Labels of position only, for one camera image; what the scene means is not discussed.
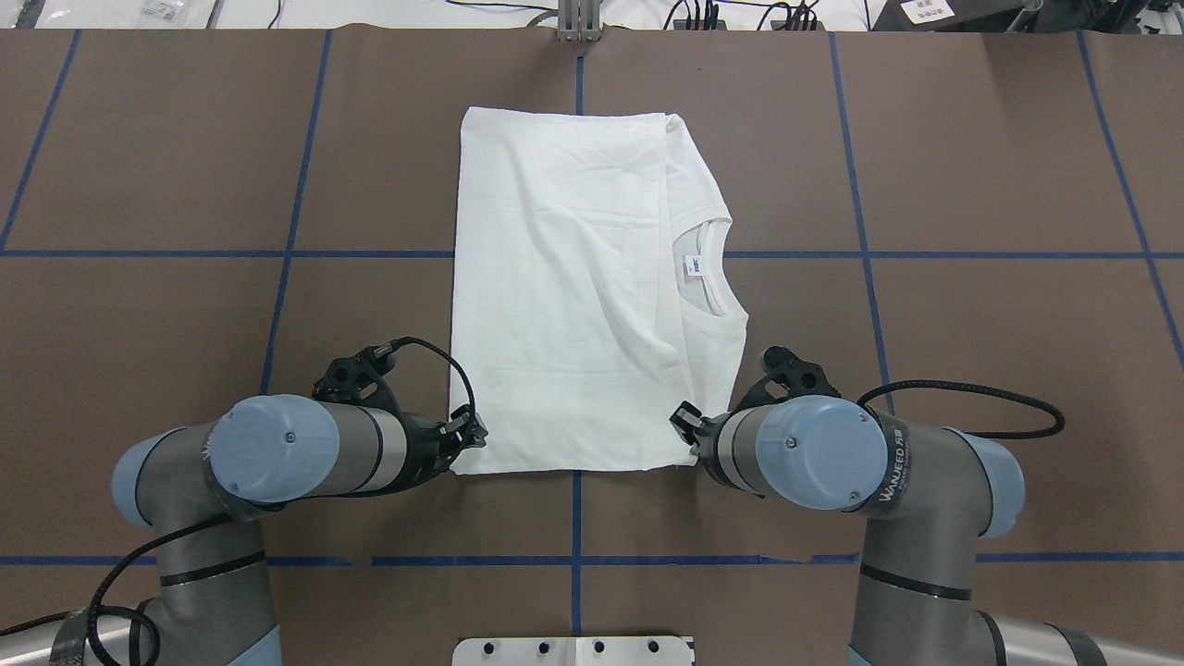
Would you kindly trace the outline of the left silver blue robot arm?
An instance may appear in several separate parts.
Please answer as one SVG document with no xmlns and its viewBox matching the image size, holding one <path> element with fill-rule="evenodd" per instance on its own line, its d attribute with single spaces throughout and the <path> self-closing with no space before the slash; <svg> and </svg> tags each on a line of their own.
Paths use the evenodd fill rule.
<svg viewBox="0 0 1184 666">
<path fill-rule="evenodd" d="M 461 406 L 426 420 L 398 404 L 386 376 L 403 337 L 333 360 L 309 397 L 262 395 L 202 425 L 175 427 L 126 452 L 112 473 L 124 518 L 153 532 L 56 619 L 46 665 L 279 665 L 278 613 L 260 521 L 292 502 L 390 497 L 448 472 L 485 444 L 457 360 Z"/>
</svg>

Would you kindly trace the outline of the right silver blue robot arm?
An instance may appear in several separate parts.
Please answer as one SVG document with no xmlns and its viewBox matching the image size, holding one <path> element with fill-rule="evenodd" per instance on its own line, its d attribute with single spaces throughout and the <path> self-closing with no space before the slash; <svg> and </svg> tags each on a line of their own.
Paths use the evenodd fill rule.
<svg viewBox="0 0 1184 666">
<path fill-rule="evenodd" d="M 980 542 L 1018 521 L 1025 480 L 1008 438 L 1045 438 L 1061 410 L 1006 389 L 905 380 L 847 401 L 823 369 L 781 346 L 729 412 L 681 403 L 673 429 L 718 484 L 866 520 L 847 661 L 851 665 L 1179 665 L 1180 655 L 1064 625 L 977 610 Z M 897 389 L 951 389 L 1032 406 L 1053 425 L 964 433 L 870 406 Z"/>
</svg>

